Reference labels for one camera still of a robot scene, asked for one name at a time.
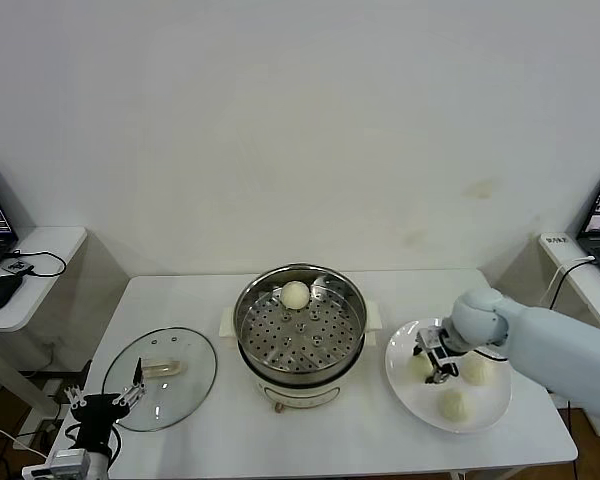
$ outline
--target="stain on wall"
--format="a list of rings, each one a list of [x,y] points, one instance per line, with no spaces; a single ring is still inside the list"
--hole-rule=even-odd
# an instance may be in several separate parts
[[[476,200],[488,200],[497,191],[499,186],[500,181],[497,178],[485,178],[469,185],[462,192],[462,196]]]

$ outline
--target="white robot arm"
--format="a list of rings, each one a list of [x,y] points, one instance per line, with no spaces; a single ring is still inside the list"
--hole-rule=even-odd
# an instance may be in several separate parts
[[[442,327],[418,332],[431,382],[457,375],[454,357],[488,345],[511,366],[600,416],[600,329],[546,308],[526,307],[494,289],[466,292]]]

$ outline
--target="glass lid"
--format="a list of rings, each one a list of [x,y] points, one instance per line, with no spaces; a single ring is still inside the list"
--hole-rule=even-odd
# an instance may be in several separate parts
[[[146,393],[119,425],[137,432],[166,428],[193,413],[216,377],[216,353],[203,335],[187,328],[148,333],[125,348],[104,379],[104,393],[131,386],[141,359]]]

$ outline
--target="white wall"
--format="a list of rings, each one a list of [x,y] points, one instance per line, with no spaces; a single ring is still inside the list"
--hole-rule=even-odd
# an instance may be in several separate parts
[[[0,178],[131,276],[479,266],[535,294],[527,243],[600,178],[600,1],[0,0]]]

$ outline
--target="white cable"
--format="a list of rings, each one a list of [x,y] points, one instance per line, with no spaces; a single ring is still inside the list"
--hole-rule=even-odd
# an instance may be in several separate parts
[[[47,456],[44,453],[40,453],[37,450],[34,450],[33,448],[29,448],[27,447],[24,443],[22,443],[21,441],[19,441],[16,437],[12,437],[11,435],[9,435],[7,432],[0,430],[0,433],[5,435],[6,437],[9,437],[11,440],[13,440],[15,443],[17,443],[18,445],[20,445],[22,448],[29,450],[30,452],[33,452],[37,455],[40,455],[42,458],[44,458],[45,460],[47,459]]]
[[[586,261],[591,261],[591,260],[595,260],[595,259],[596,259],[596,257],[594,257],[592,255],[588,255],[586,257],[574,258],[572,260],[564,262],[558,268],[556,268],[556,273],[553,274],[553,278],[549,282],[549,286],[547,287],[547,290],[544,292],[544,295],[542,295],[542,297],[540,297],[540,301],[538,302],[538,305],[542,306],[542,304],[544,303],[545,298],[547,298],[547,295],[549,295],[549,292],[553,288],[553,284],[555,283],[556,279],[558,278],[558,274],[560,273],[561,270],[565,269],[565,267],[571,267],[574,263],[577,263],[577,262],[586,262]]]

